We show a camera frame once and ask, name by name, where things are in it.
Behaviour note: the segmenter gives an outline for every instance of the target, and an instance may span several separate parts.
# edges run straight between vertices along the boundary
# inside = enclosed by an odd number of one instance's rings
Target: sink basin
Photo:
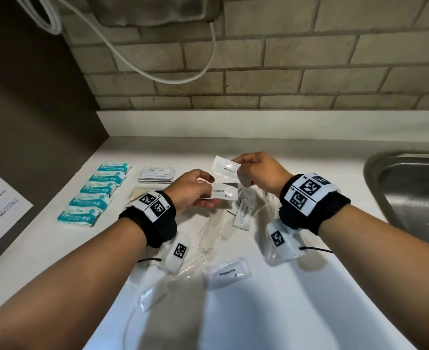
[[[429,153],[373,156],[364,176],[388,222],[429,243]]]

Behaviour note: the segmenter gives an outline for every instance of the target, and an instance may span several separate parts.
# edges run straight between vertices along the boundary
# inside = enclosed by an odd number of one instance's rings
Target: white countertop
[[[193,168],[209,171],[216,154],[233,158],[264,149],[292,173],[321,174],[355,206],[384,219],[365,184],[363,166],[373,153],[414,145],[429,151],[429,144],[404,142],[111,138],[0,257],[0,306],[49,265],[112,224],[143,166],[172,166],[179,176]],[[58,223],[64,206],[100,164],[110,161],[129,162],[134,168],[95,227]],[[179,225],[192,237],[188,258],[197,252],[205,221],[195,215]],[[146,313],[138,308],[133,312],[138,289],[127,282],[86,349],[413,349],[334,255],[308,252],[299,261],[270,267],[254,234],[240,231],[229,240],[217,240],[212,261],[244,257],[250,279],[206,292],[194,277]],[[322,245],[308,231],[304,239]],[[150,267],[142,284],[158,272]]]

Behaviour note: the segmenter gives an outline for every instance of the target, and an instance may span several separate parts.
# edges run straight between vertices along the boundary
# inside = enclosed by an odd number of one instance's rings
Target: brick wall
[[[224,1],[211,69],[183,85],[129,71],[65,10],[64,36],[103,109],[429,109],[429,0]],[[165,78],[211,51],[206,23],[103,32]]]

